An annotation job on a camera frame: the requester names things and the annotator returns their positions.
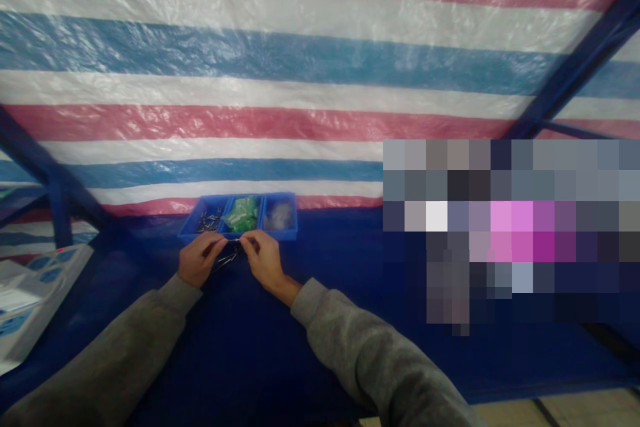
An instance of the blue plastic tray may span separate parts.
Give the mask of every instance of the blue plastic tray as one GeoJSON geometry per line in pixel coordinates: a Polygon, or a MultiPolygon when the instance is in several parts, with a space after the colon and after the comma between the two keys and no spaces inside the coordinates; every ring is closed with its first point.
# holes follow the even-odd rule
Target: blue plastic tray
{"type": "MultiPolygon", "coordinates": [[[[271,211],[274,205],[280,202],[288,202],[293,206],[293,225],[287,230],[266,230],[266,232],[276,240],[286,241],[295,240],[298,234],[298,215],[295,202],[295,194],[290,192],[277,192],[266,194],[243,193],[240,195],[205,195],[198,199],[191,214],[185,221],[184,225],[178,233],[178,238],[185,244],[190,244],[197,236],[196,233],[202,212],[206,216],[221,215],[224,216],[233,208],[236,199],[249,197],[253,195],[257,197],[259,202],[258,224],[257,228],[264,230],[265,217],[271,211]]],[[[220,222],[218,232],[228,239],[240,238],[243,232],[229,232],[229,227],[224,221],[220,222]]]]}

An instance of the pixelated area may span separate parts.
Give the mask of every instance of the pixelated area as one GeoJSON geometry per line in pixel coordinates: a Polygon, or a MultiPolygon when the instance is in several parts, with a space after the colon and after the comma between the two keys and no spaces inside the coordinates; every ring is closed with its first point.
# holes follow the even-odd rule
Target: pixelated area
{"type": "Polygon", "coordinates": [[[468,324],[474,296],[639,290],[627,280],[640,140],[387,140],[384,152],[385,232],[426,235],[427,322],[468,324]]]}

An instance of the white stripe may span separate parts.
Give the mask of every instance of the white stripe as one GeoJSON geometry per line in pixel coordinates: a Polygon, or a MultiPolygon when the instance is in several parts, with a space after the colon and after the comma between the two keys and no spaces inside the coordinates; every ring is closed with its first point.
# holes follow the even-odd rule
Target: white stripe
{"type": "Polygon", "coordinates": [[[556,118],[640,120],[640,101],[574,97],[556,118]]]}
{"type": "Polygon", "coordinates": [[[112,73],[0,71],[7,105],[228,105],[516,118],[531,97],[112,73]]]}
{"type": "MultiPolygon", "coordinates": [[[[73,222],[73,234],[97,234],[98,231],[88,222],[73,222]]],[[[53,237],[53,222],[31,222],[27,224],[10,224],[0,230],[0,234],[29,234],[39,237],[53,237]]]]}
{"type": "Polygon", "coordinates": [[[0,8],[96,19],[276,31],[442,47],[568,52],[600,17],[424,0],[1,0],[0,8]]]}
{"type": "Polygon", "coordinates": [[[382,142],[287,139],[185,138],[120,141],[41,142],[68,165],[132,161],[235,159],[322,159],[382,161],[382,142]]]}
{"type": "Polygon", "coordinates": [[[612,60],[640,62],[640,31],[636,32],[620,51],[616,53],[612,60]]]}
{"type": "Polygon", "coordinates": [[[41,184],[37,182],[14,182],[14,181],[5,181],[0,180],[0,188],[31,188],[31,187],[40,187],[41,184]]]}
{"type": "Polygon", "coordinates": [[[292,191],[296,195],[344,195],[381,197],[382,182],[345,181],[206,181],[191,183],[157,183],[122,189],[89,189],[103,205],[124,205],[163,198],[196,198],[226,193],[269,193],[292,191]]]}
{"type": "Polygon", "coordinates": [[[0,246],[0,257],[13,257],[16,255],[25,254],[46,254],[55,250],[55,244],[41,243],[41,244],[21,244],[18,246],[0,246]]]}

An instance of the blue stripe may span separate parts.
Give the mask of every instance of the blue stripe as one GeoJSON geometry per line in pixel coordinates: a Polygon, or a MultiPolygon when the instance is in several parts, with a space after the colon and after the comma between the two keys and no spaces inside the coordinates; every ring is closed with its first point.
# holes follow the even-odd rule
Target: blue stripe
{"type": "MultiPolygon", "coordinates": [[[[74,244],[88,244],[97,233],[86,232],[83,234],[73,234],[74,244]]],[[[49,236],[32,236],[29,234],[19,234],[15,232],[0,233],[0,246],[11,247],[24,244],[48,244],[55,240],[49,236]]]]}
{"type": "Polygon", "coordinates": [[[547,53],[0,12],[0,68],[386,85],[531,95],[547,53]]]}
{"type": "Polygon", "coordinates": [[[88,188],[210,180],[382,181],[382,162],[374,161],[198,159],[67,165],[67,168],[88,188]]]}
{"type": "Polygon", "coordinates": [[[22,167],[11,160],[0,160],[0,181],[37,182],[22,167]]]}

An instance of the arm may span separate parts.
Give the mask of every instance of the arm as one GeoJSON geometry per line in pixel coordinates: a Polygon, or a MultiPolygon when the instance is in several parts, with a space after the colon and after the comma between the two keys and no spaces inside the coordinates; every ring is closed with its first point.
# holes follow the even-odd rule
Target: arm
{"type": "Polygon", "coordinates": [[[277,242],[263,236],[249,232],[246,237],[254,243],[241,241],[252,272],[304,325],[320,362],[336,374],[349,395],[380,416],[382,425],[484,425],[414,343],[340,292],[314,279],[301,287],[285,276],[277,242]]]}
{"type": "Polygon", "coordinates": [[[226,243],[206,232],[182,249],[177,275],[116,317],[70,363],[12,406],[0,424],[124,425],[164,367],[226,243]]]}

